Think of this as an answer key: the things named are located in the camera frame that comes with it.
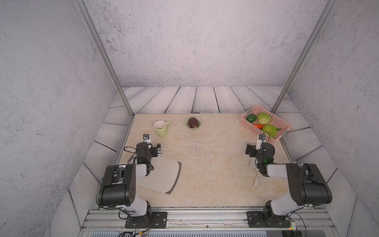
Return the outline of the grey-rimmed white cutting board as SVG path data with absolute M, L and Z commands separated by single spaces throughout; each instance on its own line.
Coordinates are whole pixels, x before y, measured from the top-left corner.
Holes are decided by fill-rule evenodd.
M 156 192 L 171 194 L 179 180 L 182 164 L 162 156 L 152 159 L 154 170 L 136 179 L 136 185 Z

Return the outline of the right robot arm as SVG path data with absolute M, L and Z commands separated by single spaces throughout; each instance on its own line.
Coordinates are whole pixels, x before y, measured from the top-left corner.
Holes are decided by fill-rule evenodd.
M 253 159 L 258 175 L 254 186 L 259 185 L 260 177 L 282 178 L 288 181 L 289 193 L 266 202 L 260 220 L 266 225 L 283 225 L 290 214 L 307 206 L 330 204 L 332 192 L 315 164 L 274 162 L 275 147 L 268 143 L 266 134 L 258 135 L 257 144 L 246 145 L 245 154 Z

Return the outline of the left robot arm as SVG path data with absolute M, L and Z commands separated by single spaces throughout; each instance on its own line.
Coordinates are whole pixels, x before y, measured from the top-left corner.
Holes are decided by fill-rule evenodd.
M 104 173 L 96 201 L 103 209 L 118 209 L 136 221 L 151 221 L 153 214 L 148 201 L 137 196 L 136 180 L 149 176 L 154 170 L 152 158 L 159 156 L 160 146 L 154 147 L 149 134 L 143 135 L 143 142 L 127 164 L 108 166 Z

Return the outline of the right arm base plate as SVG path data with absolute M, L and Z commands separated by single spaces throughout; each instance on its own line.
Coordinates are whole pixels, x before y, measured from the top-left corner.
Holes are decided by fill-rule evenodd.
M 291 221 L 287 216 L 267 214 L 263 211 L 246 212 L 247 222 L 250 228 L 290 228 Z

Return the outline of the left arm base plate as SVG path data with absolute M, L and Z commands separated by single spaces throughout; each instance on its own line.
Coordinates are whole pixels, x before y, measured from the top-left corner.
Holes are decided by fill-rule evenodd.
M 167 224 L 167 212 L 148 212 L 144 216 L 128 217 L 126 229 L 165 229 Z

